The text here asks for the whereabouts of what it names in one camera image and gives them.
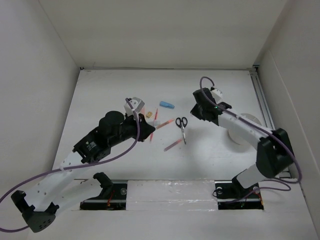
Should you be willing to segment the red pink pen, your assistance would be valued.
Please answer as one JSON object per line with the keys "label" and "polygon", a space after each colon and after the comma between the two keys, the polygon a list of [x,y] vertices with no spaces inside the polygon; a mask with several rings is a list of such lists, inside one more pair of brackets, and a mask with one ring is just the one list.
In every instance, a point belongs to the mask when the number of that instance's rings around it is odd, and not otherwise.
{"label": "red pink pen", "polygon": [[[156,111],[155,111],[155,115],[154,115],[153,122],[156,122],[156,123],[157,123],[157,118],[158,118],[158,108],[157,108]],[[152,133],[150,134],[150,139],[149,139],[149,142],[150,142],[150,143],[152,142],[153,136],[154,136],[154,133],[152,132]]]}

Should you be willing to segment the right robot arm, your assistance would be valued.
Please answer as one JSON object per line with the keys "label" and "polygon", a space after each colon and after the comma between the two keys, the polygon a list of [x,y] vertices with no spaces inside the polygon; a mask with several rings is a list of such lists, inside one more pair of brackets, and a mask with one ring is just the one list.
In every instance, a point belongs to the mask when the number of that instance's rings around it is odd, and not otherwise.
{"label": "right robot arm", "polygon": [[195,106],[190,113],[194,117],[233,131],[256,151],[255,163],[232,178],[228,187],[232,198],[243,198],[255,184],[275,178],[294,163],[292,146],[284,129],[272,130],[237,115],[231,105],[215,102],[212,89],[198,89],[193,97]]}

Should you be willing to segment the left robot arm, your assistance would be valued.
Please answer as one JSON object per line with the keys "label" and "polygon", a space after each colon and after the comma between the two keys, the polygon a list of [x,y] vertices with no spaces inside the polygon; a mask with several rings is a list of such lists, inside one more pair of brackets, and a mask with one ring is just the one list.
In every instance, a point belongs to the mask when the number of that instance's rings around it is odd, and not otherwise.
{"label": "left robot arm", "polygon": [[41,232],[73,204],[96,196],[107,198],[114,184],[104,172],[95,173],[78,186],[65,188],[88,168],[106,158],[112,147],[128,139],[143,142],[155,130],[141,113],[128,116],[119,111],[107,112],[98,126],[73,147],[56,172],[49,173],[29,190],[16,190],[10,196],[27,227],[34,233]]}

